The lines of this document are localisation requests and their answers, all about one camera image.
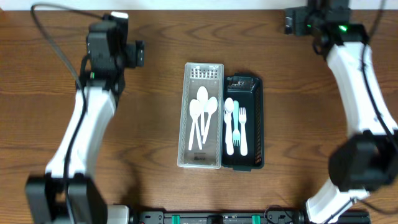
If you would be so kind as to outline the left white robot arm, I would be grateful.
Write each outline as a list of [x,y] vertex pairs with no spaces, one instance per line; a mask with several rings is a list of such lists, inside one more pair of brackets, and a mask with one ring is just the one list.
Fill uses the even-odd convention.
[[108,205],[94,182],[99,149],[124,87],[124,71],[144,64],[145,42],[115,53],[88,44],[76,83],[73,114],[42,176],[31,175],[25,195],[34,223],[133,223],[127,205]]

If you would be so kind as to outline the white plastic spoon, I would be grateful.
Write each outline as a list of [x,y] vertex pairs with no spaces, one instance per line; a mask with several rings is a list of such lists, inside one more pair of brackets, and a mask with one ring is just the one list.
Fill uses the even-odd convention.
[[201,135],[204,135],[205,130],[205,115],[204,107],[208,101],[208,91],[204,86],[199,87],[197,91],[197,100],[201,103],[201,114],[200,114],[200,131]]
[[234,110],[232,98],[227,98],[224,102],[224,121],[226,123],[226,138],[231,136],[231,113]]
[[207,101],[207,103],[205,104],[205,107],[204,107],[204,112],[208,113],[208,119],[206,121],[205,130],[204,130],[204,134],[203,134],[203,140],[202,140],[203,144],[206,143],[206,140],[208,137],[208,132],[209,132],[210,123],[211,123],[211,116],[217,110],[217,108],[218,108],[218,100],[216,97],[212,96]]
[[190,149],[192,149],[194,133],[196,133],[198,148],[199,148],[199,150],[202,150],[203,147],[202,147],[202,143],[201,143],[201,134],[200,134],[200,130],[199,130],[198,118],[195,118],[193,120],[193,124],[192,124],[192,128],[191,128],[191,134],[190,134],[190,138],[191,138],[191,140],[190,140]]
[[[201,103],[200,103],[198,100],[193,99],[193,100],[190,102],[190,105],[189,105],[189,113],[190,113],[190,116],[191,116],[191,118],[192,118],[192,124],[193,124],[193,120],[194,120],[195,118],[199,118],[199,117],[200,117],[200,114],[201,114]],[[188,142],[188,150],[189,150],[189,151],[192,150],[192,149],[190,149],[190,140],[191,140],[191,138],[189,137],[189,142]]]

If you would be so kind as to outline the white plastic fork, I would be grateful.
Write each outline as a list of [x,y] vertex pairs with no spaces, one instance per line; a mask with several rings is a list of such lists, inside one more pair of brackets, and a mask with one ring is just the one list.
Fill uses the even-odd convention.
[[231,124],[231,115],[226,111],[224,112],[224,122],[226,124],[226,131],[225,131],[226,152],[228,155],[231,156],[234,154],[232,124]]
[[240,107],[239,109],[239,123],[241,125],[241,137],[240,137],[240,153],[242,156],[248,154],[248,145],[246,139],[246,109],[245,107]]

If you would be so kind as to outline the pale blue plastic fork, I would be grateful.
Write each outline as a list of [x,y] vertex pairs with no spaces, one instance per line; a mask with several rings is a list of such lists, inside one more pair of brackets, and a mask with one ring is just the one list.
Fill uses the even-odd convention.
[[240,132],[239,132],[239,102],[237,100],[233,101],[234,110],[233,110],[233,146],[240,145]]

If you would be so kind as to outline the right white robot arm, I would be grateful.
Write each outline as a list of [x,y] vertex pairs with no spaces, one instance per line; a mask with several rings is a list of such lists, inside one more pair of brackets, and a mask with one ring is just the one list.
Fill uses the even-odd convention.
[[305,203],[310,223],[336,223],[355,203],[397,177],[397,123],[382,97],[371,33],[350,22],[346,1],[309,1],[285,10],[285,33],[311,35],[332,71],[346,116],[347,140],[328,160],[328,179]]

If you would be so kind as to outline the clear perforated plastic basket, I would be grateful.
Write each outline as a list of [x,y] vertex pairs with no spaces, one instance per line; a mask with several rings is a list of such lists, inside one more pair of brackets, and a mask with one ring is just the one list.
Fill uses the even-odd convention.
[[[180,116],[180,131],[178,144],[177,165],[185,168],[219,169],[221,167],[221,152],[223,146],[223,79],[224,65],[220,63],[185,64],[182,92],[182,107]],[[197,137],[194,134],[192,150],[188,150],[192,118],[189,105],[193,99],[197,100],[199,87],[204,86],[208,91],[208,99],[212,96],[218,100],[218,108],[211,116],[211,123],[206,143],[199,150]],[[208,113],[204,112],[205,125]]]

